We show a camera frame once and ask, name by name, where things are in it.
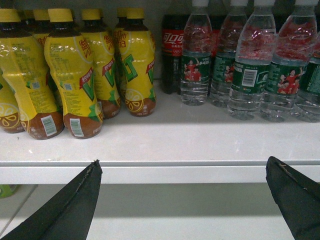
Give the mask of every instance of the green object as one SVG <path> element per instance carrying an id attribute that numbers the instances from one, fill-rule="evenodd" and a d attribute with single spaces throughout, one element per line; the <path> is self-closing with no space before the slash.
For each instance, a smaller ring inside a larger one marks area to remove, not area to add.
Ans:
<path id="1" fill-rule="evenodd" d="M 260 94 L 268 79 L 269 65 L 235 62 L 231 88 L 245 94 Z"/>
<path id="2" fill-rule="evenodd" d="M 19 185 L 0 185 L 0 199 L 12 196 Z"/>

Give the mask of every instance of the coca-cola logo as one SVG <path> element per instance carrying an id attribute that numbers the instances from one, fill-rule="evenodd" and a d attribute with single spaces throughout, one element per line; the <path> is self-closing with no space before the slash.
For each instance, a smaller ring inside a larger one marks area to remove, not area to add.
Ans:
<path id="1" fill-rule="evenodd" d="M 173 34 L 169 32 L 165 32 L 163 34 L 163 43 L 164 44 L 182 44 L 182 39 L 184 34 Z"/>

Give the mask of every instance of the white shelf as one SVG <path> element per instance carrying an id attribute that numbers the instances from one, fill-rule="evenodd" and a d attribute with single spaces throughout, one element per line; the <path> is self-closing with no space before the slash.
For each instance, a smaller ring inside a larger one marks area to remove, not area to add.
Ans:
<path id="1" fill-rule="evenodd" d="M 131 116 L 123 105 L 93 138 L 0 132 L 0 183 L 66 184 L 96 159 L 103 184 L 262 183 L 269 156 L 320 182 L 320 123 L 240 121 L 209 102 L 187 106 L 158 82 L 156 93 L 152 115 Z"/>
<path id="2" fill-rule="evenodd" d="M 3 236 L 62 187 L 39 185 Z M 99 239 L 294 240 L 266 183 L 104 184 L 87 236 Z"/>

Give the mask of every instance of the water bottle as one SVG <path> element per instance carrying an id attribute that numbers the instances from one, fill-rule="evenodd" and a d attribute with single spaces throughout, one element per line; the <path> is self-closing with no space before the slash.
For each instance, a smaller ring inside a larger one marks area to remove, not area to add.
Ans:
<path id="1" fill-rule="evenodd" d="M 208 97 L 212 28 L 207 13 L 209 0 L 192 0 L 192 13 L 184 28 L 181 59 L 181 99 L 199 106 Z"/>
<path id="2" fill-rule="evenodd" d="M 247 4 L 248 0 L 231 0 L 231 10 L 221 26 L 210 89 L 212 104 L 217 107 L 227 107 L 234 78 L 238 40 L 247 22 Z"/>
<path id="3" fill-rule="evenodd" d="M 291 114 L 301 121 L 320 122 L 320 32 L 306 72 L 296 87 L 299 85 Z"/>
<path id="4" fill-rule="evenodd" d="M 227 103 L 229 114 L 236 119 L 253 119 L 259 109 L 276 46 L 274 3 L 255 0 L 254 11 L 240 34 Z"/>
<path id="5" fill-rule="evenodd" d="M 299 81 L 306 72 L 317 41 L 314 8 L 319 0 L 296 0 L 281 27 L 260 104 L 261 117 L 283 122 L 294 106 Z"/>

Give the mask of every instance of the green label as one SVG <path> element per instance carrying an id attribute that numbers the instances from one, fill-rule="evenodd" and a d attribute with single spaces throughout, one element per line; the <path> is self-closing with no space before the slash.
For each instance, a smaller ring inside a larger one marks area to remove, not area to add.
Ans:
<path id="1" fill-rule="evenodd" d="M 288 66 L 272 62 L 265 90 L 277 95 L 294 95 L 298 92 L 301 76 L 306 67 Z"/>
<path id="2" fill-rule="evenodd" d="M 190 82 L 207 82 L 210 71 L 210 56 L 206 57 L 189 57 L 182 56 L 182 81 Z"/>
<path id="3" fill-rule="evenodd" d="M 300 89 L 320 96 L 320 64 L 310 62 L 300 81 Z"/>
<path id="4" fill-rule="evenodd" d="M 234 63 L 232 89 L 246 94 L 263 92 L 268 79 L 269 65 Z"/>
<path id="5" fill-rule="evenodd" d="M 216 82 L 232 83 L 235 71 L 234 57 L 216 56 L 213 66 L 213 80 Z"/>

